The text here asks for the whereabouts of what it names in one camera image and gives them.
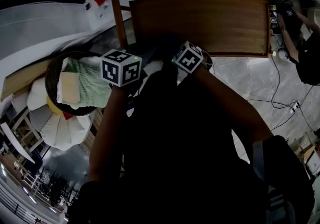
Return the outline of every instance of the green towel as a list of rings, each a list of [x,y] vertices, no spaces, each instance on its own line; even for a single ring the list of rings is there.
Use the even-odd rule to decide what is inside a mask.
[[[73,109],[93,106],[105,108],[111,94],[109,83],[101,79],[100,67],[95,67],[75,59],[69,59],[65,69],[67,72],[79,73],[80,102],[63,104]]]

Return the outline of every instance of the white box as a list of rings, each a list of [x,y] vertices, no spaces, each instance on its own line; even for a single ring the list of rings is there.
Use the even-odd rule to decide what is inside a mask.
[[[182,70],[193,73],[203,59],[201,51],[189,41],[186,41],[180,48],[178,54],[173,58],[172,62]]]
[[[101,78],[122,87],[140,79],[142,59],[112,49],[101,58]]]

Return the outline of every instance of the black wicker basket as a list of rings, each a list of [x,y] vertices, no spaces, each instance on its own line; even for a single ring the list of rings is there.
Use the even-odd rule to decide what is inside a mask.
[[[56,57],[51,61],[49,64],[46,74],[45,74],[45,89],[46,92],[51,100],[51,102],[61,111],[68,113],[74,116],[84,116],[87,115],[95,110],[95,107],[83,107],[77,110],[72,109],[67,104],[57,103],[57,90],[58,90],[58,82],[61,73],[62,63],[63,60],[67,57],[73,59],[81,59],[83,57],[91,57],[91,56],[98,56],[99,54],[92,53],[92,52],[80,52],[80,51],[71,51],[63,53],[62,55]]]

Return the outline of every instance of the sneaker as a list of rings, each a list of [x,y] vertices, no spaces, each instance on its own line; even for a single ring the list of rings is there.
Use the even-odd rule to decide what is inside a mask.
[[[287,61],[287,62],[291,62],[290,61],[290,56],[289,56],[289,53],[285,50],[285,49],[280,49],[278,51],[278,56],[280,59],[284,60],[284,61]]]

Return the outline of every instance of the light fixture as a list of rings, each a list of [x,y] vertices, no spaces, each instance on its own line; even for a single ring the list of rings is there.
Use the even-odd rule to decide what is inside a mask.
[[[27,195],[29,195],[29,192],[28,192],[28,190],[26,190],[25,187],[23,187],[23,190],[24,190],[24,192],[26,192]]]
[[[30,197],[30,199],[32,200],[32,202],[34,202],[35,204],[37,204],[36,201],[35,201],[32,197]]]
[[[55,214],[57,213],[54,209],[52,209],[51,207],[49,207],[49,209],[51,210],[51,211],[53,211]]]

